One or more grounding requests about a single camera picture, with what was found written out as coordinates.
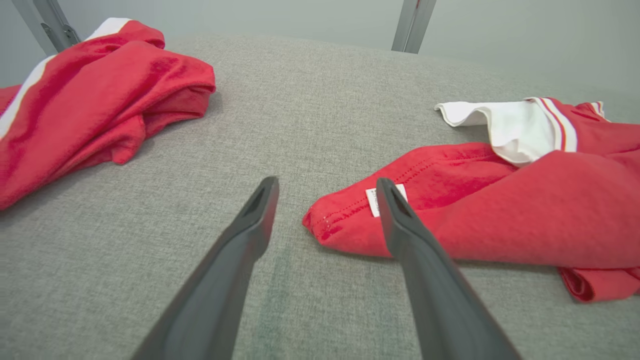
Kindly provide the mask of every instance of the white trim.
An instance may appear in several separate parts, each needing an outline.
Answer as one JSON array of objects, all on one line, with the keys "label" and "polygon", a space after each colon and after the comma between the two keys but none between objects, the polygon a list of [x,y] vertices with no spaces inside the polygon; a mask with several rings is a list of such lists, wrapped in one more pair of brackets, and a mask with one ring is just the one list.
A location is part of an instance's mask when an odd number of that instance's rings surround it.
[{"label": "white trim", "polygon": [[[554,102],[544,97],[526,97],[525,100],[535,101],[553,125],[554,133],[556,134],[554,138],[554,149],[576,152],[578,149],[578,137],[575,133],[575,128],[573,127],[573,124],[569,121],[569,119],[566,118],[566,116],[564,116],[556,108]],[[564,149],[562,147],[562,129],[560,128],[561,126],[562,128],[564,128]]]},{"label": "white trim", "polygon": [[86,40],[118,33],[131,19],[126,17],[110,17],[106,19]]},{"label": "white trim", "polygon": [[549,107],[549,110],[551,110],[551,112],[555,116],[557,116],[558,121],[560,121],[560,123],[562,124],[562,126],[564,128],[565,140],[564,140],[564,149],[563,150],[566,151],[566,152],[576,152],[576,151],[578,151],[578,135],[575,132],[575,128],[573,127],[573,124],[569,121],[568,118],[566,118],[566,116],[564,116],[560,112],[560,110],[558,110],[556,108],[556,106],[555,106],[553,101],[551,101],[550,99],[547,99],[545,97],[541,97],[540,100],[543,101]]},{"label": "white trim", "polygon": [[0,117],[0,140],[4,138],[4,136],[9,132],[9,128],[11,128],[11,125],[15,120],[15,116],[18,114],[18,110],[20,110],[20,104],[22,103],[24,94],[26,94],[27,91],[29,91],[29,89],[42,78],[45,66],[54,57],[55,55],[51,55],[50,57],[42,60],[38,65],[36,65],[35,68],[33,68],[31,73],[27,77],[27,80],[24,81],[24,84],[22,84],[20,90],[18,90],[18,94],[16,94],[9,107]]},{"label": "white trim", "polygon": [[539,97],[526,97],[525,100],[533,100],[540,107],[542,112],[545,113],[545,116],[553,126],[555,134],[554,150],[564,150],[562,149],[562,130],[560,130],[560,124],[558,124],[554,116],[547,110],[545,105],[542,103],[542,100]]},{"label": "white trim", "polygon": [[[106,19],[100,27],[98,27],[87,40],[103,37],[106,35],[111,35],[118,33],[131,19],[126,18],[118,18],[118,17],[110,17]],[[47,63],[53,59],[56,55],[51,55],[50,57],[42,60],[35,68],[31,71],[27,80],[24,81],[18,94],[16,94],[15,98],[7,107],[6,111],[0,117],[0,140],[4,138],[4,136],[9,132],[9,128],[13,124],[16,115],[18,114],[18,110],[20,110],[20,105],[22,104],[22,99],[29,89],[35,85],[41,78],[42,74],[44,74],[44,69]]]}]

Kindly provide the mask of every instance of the metal frame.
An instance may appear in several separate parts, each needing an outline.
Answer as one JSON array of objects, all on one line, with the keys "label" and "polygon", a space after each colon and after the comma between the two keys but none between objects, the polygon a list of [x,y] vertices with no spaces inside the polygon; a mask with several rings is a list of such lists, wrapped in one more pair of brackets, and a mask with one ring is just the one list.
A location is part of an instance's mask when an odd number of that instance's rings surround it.
[{"label": "metal frame", "polygon": [[436,0],[404,0],[391,50],[417,54],[435,6]]},{"label": "metal frame", "polygon": [[80,42],[58,0],[13,0],[38,44],[48,56]]}]

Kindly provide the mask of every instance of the white tag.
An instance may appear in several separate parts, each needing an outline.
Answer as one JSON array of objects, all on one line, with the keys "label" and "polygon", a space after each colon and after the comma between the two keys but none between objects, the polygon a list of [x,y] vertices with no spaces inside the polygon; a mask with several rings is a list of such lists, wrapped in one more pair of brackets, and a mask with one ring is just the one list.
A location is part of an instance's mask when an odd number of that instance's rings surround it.
[{"label": "white tag", "polygon": [[[404,199],[408,202],[406,198],[406,191],[404,190],[404,184],[396,185],[398,191],[402,194]],[[371,208],[371,213],[374,218],[380,217],[380,208],[378,207],[378,198],[376,197],[376,189],[366,189],[367,199],[369,199],[369,207]]]}]

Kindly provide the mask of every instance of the gray wall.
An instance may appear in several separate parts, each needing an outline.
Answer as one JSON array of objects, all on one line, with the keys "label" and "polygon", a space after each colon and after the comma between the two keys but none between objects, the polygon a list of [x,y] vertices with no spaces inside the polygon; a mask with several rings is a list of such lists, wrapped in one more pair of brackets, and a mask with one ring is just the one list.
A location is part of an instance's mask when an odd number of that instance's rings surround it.
[{"label": "gray wall", "polygon": [[86,38],[107,17],[160,29],[167,41],[194,32],[280,35],[391,49],[403,0],[58,0]]},{"label": "gray wall", "polygon": [[0,0],[0,49],[0,88],[21,84],[47,57],[9,0]]},{"label": "gray wall", "polygon": [[437,0],[420,54],[640,97],[640,0]]},{"label": "gray wall", "polygon": [[[59,0],[87,37],[130,17],[167,41],[194,32],[309,38],[390,49],[403,0]],[[0,1],[0,86],[20,83],[44,52]],[[640,0],[437,0],[420,54],[456,58],[640,97]]]}]

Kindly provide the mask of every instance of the gray upholstered table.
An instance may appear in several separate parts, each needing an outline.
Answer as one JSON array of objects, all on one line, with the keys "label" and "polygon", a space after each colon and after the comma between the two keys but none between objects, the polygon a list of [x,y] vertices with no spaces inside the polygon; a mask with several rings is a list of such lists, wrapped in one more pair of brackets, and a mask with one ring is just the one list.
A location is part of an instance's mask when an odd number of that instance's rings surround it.
[{"label": "gray upholstered table", "polygon": [[[212,64],[207,115],[172,125],[126,165],[46,186],[0,215],[4,356],[126,358],[258,182],[280,177],[271,245],[254,268],[238,358],[420,356],[392,260],[324,249],[300,224],[320,196],[407,151],[487,141],[452,129],[438,102],[547,95],[637,104],[413,54],[280,38],[193,37],[170,49]],[[640,353],[640,297],[576,304],[553,268],[461,263],[527,359]]]}]

